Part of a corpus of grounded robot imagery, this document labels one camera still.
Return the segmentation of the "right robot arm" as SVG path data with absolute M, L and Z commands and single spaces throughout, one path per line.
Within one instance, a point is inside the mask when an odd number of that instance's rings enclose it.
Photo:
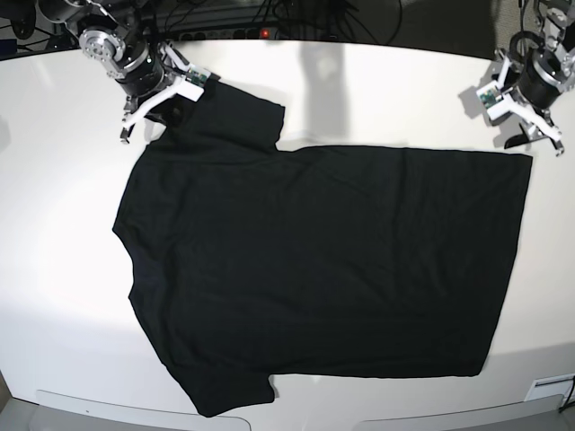
M 139 120 L 165 123 L 163 103 L 175 96 L 196 102 L 211 73 L 193 65 L 160 38 L 144 1 L 39 1 L 44 17 L 62 24 L 83 54 L 98 62 L 126 94 L 120 141 L 129 142 Z

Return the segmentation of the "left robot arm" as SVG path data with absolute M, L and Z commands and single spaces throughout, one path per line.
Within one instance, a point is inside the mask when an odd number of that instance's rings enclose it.
M 517 88 L 538 110 L 549 110 L 574 88 L 574 3 L 521 1 L 520 31 L 509 43 Z

